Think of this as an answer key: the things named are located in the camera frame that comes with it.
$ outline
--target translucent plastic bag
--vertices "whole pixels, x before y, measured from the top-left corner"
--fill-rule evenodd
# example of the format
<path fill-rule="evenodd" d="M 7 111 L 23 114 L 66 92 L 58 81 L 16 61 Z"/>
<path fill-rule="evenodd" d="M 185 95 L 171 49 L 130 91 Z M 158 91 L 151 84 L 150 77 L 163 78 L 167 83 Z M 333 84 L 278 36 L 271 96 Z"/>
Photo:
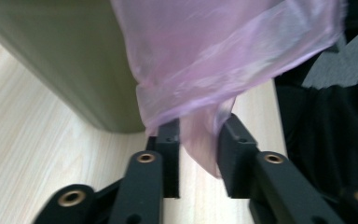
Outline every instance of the translucent plastic bag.
<path fill-rule="evenodd" d="M 181 118 L 187 152 L 217 176 L 235 97 L 333 45 L 339 0 L 112 0 L 148 134 Z"/>

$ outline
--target light wood surface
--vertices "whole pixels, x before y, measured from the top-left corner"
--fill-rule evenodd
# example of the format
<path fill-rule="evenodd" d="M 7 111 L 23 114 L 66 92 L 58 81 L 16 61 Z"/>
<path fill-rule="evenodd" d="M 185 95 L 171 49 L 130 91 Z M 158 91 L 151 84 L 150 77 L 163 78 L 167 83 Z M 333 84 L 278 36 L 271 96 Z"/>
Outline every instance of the light wood surface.
<path fill-rule="evenodd" d="M 283 153 L 271 81 L 235 105 L 262 150 Z M 0 46 L 0 223 L 32 223 L 48 198 L 71 184 L 95 190 L 121 178 L 145 135 L 113 134 L 79 119 Z M 181 199 L 164 200 L 164 223 L 253 223 L 247 200 L 232 200 L 223 182 L 181 150 Z"/>

